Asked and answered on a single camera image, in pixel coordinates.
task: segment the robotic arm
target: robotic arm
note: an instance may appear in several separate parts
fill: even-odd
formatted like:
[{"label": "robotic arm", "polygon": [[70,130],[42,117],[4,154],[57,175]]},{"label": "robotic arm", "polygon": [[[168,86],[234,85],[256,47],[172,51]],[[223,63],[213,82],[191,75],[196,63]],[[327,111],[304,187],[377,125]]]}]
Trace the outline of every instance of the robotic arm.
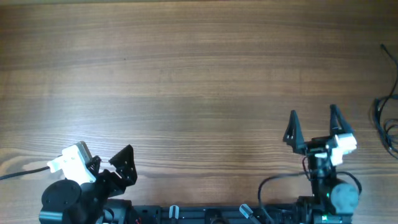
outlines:
[{"label": "robotic arm", "polygon": [[[311,182],[313,195],[299,197],[295,203],[264,205],[259,188],[259,207],[178,207],[132,206],[129,200],[109,199],[121,195],[126,187],[134,185],[137,172],[133,148],[128,145],[109,163],[116,172],[100,171],[101,159],[92,157],[86,144],[79,142],[62,151],[62,156],[50,161],[52,172],[63,170],[66,179],[59,180],[44,191],[41,224],[229,224],[229,223],[285,223],[321,224],[351,223],[351,217],[362,191],[359,181],[348,172],[337,172],[343,155],[356,149],[353,129],[335,105],[330,106],[330,135],[305,142],[295,111],[283,141],[293,152],[304,155],[304,172],[286,175],[306,175]],[[349,175],[357,188],[338,179],[338,174]]]}]

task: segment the wood grain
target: wood grain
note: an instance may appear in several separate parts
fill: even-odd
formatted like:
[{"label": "wood grain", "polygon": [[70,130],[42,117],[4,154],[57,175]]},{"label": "wood grain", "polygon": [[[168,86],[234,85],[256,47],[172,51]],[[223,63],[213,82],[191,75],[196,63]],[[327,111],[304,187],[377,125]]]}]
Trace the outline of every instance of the wood grain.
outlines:
[{"label": "wood grain", "polygon": [[[256,204],[297,172],[282,142],[290,110],[306,138],[336,103],[359,149],[355,223],[396,223],[398,163],[369,119],[398,55],[396,1],[147,2],[0,7],[0,175],[45,166],[86,141],[105,161],[132,144],[134,205]],[[398,105],[388,104],[386,116]],[[38,223],[49,172],[0,181],[1,223]],[[270,183],[266,202],[310,194]]]}]

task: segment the wooden table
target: wooden table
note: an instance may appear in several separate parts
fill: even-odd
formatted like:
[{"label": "wooden table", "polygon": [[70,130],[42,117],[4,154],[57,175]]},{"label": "wooden table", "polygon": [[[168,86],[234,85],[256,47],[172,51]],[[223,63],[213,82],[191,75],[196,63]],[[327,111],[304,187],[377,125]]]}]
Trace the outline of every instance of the wooden table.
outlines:
[{"label": "wooden table", "polygon": [[[395,79],[379,44],[398,55],[397,21],[396,1],[0,7],[0,175],[81,140],[105,162],[131,144],[139,177],[119,198],[255,205],[263,178],[302,169],[282,142],[290,110],[309,139],[328,134],[336,103],[359,142],[339,167],[363,184],[354,222],[396,223],[398,161],[369,109]],[[61,178],[0,181],[0,222],[38,223],[42,192]],[[263,197],[308,194],[299,177]]]}]

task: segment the table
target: table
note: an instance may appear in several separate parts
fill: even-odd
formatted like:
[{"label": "table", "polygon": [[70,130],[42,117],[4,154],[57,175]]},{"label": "table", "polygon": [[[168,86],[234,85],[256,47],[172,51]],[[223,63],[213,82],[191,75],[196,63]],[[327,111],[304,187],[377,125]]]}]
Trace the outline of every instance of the table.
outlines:
[{"label": "table", "polygon": [[[134,147],[133,205],[257,203],[263,178],[300,171],[282,142],[290,110],[306,139],[329,105],[356,130],[344,158],[364,192],[355,223],[396,223],[398,162],[369,118],[395,80],[394,1],[142,2],[0,7],[0,175],[43,167],[85,141],[106,161]],[[389,103],[386,116],[396,115]],[[41,172],[0,181],[2,223],[38,223]],[[304,177],[266,202],[310,194]]]}]

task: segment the tabletop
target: tabletop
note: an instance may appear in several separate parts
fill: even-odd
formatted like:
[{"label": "tabletop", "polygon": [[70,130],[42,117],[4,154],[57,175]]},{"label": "tabletop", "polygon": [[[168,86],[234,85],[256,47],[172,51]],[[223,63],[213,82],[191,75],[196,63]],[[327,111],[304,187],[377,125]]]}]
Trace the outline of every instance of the tabletop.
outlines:
[{"label": "tabletop", "polygon": [[[395,1],[135,2],[0,7],[0,175],[46,166],[85,141],[107,160],[131,144],[133,205],[257,203],[266,177],[301,171],[282,142],[291,110],[305,139],[329,105],[358,149],[339,170],[363,185],[354,223],[396,223],[398,161],[369,112],[396,71]],[[398,104],[386,106],[396,115]],[[1,223],[38,223],[60,172],[0,181]],[[305,177],[263,200],[311,194]]]}]

